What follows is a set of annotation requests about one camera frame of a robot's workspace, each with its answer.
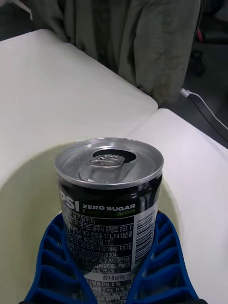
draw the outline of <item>white surface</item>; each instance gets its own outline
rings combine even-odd
[[[47,30],[0,42],[0,180],[26,156],[92,137],[125,137],[156,102]]]
[[[157,147],[181,211],[192,284],[209,304],[227,303],[225,148],[168,110],[154,113],[149,96],[48,31],[0,43],[0,102],[0,179],[75,139],[119,136]]]
[[[228,150],[160,109],[131,133],[164,156],[164,172],[183,222],[185,263],[199,297],[228,303]]]

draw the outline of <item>soda can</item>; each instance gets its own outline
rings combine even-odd
[[[77,142],[55,160],[66,244],[98,304],[122,304],[153,241],[163,156],[124,138]]]

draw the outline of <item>blue grid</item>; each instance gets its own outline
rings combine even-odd
[[[158,213],[153,245],[135,278],[126,304],[172,304],[196,299],[176,230],[163,213]],[[25,301],[97,304],[68,252],[61,214],[53,219],[42,238],[34,282]]]

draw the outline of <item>gray fabric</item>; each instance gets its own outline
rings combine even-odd
[[[200,0],[31,0],[37,29],[51,29],[159,105],[177,101]]]

